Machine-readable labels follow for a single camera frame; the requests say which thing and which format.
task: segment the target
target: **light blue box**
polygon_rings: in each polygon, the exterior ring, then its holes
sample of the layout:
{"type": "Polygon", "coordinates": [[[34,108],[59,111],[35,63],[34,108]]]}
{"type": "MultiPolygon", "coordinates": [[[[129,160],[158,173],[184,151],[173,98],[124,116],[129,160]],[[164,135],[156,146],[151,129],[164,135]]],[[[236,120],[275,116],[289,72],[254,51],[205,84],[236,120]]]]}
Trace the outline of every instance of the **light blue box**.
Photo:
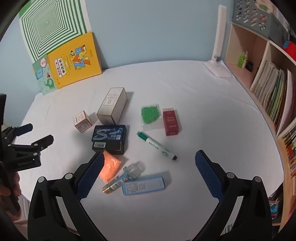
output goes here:
{"type": "Polygon", "coordinates": [[[165,189],[165,182],[162,176],[141,178],[122,184],[122,191],[125,196],[155,192],[163,189],[165,189]]]}

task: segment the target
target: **white tablecloth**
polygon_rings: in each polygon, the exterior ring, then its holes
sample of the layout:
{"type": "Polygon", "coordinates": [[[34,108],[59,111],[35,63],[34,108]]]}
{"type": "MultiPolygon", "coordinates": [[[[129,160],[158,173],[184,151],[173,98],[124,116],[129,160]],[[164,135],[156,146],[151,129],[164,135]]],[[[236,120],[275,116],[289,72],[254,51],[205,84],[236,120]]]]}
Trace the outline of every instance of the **white tablecloth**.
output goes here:
{"type": "Polygon", "coordinates": [[[195,237],[218,203],[195,166],[194,156],[200,149],[239,178],[260,176],[267,195],[283,182],[273,136],[240,83],[235,78],[214,77],[199,61],[164,61],[108,69],[45,96],[39,93],[23,121],[32,123],[34,129],[15,143],[30,144],[49,134],[54,143],[41,152],[41,167],[20,172],[25,197],[31,199],[40,176],[62,178],[94,155],[91,136],[94,126],[100,124],[96,112],[112,87],[124,87],[129,99],[119,123],[128,128],[126,152],[118,158],[124,165],[143,161],[146,170],[142,175],[163,173],[167,187],[133,196],[123,196],[121,189],[104,194],[104,183],[97,179],[81,203],[108,240],[182,241],[195,237]],[[164,129],[147,132],[174,152],[176,161],[136,135],[141,130],[141,106],[154,103],[161,109],[177,110],[181,127],[177,136],[166,137],[164,129]],[[83,110],[95,124],[80,133],[73,117],[83,110]]]}

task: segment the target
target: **gray plastic basket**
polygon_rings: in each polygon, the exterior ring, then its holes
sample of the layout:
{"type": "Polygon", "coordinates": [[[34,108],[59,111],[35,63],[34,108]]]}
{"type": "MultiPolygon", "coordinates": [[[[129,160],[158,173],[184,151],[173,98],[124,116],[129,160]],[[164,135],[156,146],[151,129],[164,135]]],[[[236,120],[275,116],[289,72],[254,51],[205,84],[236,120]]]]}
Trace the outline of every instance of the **gray plastic basket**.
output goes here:
{"type": "Polygon", "coordinates": [[[257,7],[257,5],[256,0],[234,0],[232,21],[271,39],[278,46],[283,47],[288,39],[287,30],[274,14],[262,10],[265,6],[257,7]]]}

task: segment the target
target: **green marker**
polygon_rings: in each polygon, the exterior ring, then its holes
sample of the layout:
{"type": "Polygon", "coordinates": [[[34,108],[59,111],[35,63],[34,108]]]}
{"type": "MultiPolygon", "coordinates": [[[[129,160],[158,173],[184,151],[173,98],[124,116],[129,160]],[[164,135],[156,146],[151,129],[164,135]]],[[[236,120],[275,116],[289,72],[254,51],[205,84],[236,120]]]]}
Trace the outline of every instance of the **green marker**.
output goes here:
{"type": "Polygon", "coordinates": [[[143,139],[144,141],[146,141],[148,144],[150,144],[151,146],[153,146],[154,148],[158,149],[161,151],[161,153],[163,155],[165,155],[166,157],[168,157],[169,159],[173,159],[176,160],[177,156],[173,153],[171,153],[170,151],[168,151],[167,149],[165,149],[161,144],[156,143],[155,141],[153,141],[151,138],[149,138],[148,136],[146,136],[143,132],[138,131],[137,135],[143,139]]]}

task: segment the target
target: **clear plastic bag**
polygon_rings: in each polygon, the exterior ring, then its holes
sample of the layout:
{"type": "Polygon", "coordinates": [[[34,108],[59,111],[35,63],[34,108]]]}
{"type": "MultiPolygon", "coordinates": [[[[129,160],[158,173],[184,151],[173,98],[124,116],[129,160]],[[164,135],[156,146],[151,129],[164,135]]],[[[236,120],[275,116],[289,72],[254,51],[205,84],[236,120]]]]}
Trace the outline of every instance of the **clear plastic bag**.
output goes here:
{"type": "Polygon", "coordinates": [[[103,166],[99,177],[104,182],[108,183],[117,173],[121,161],[113,157],[109,152],[104,151],[105,165],[103,166]]]}
{"type": "Polygon", "coordinates": [[[158,104],[141,107],[142,131],[164,128],[163,117],[158,104]]]}

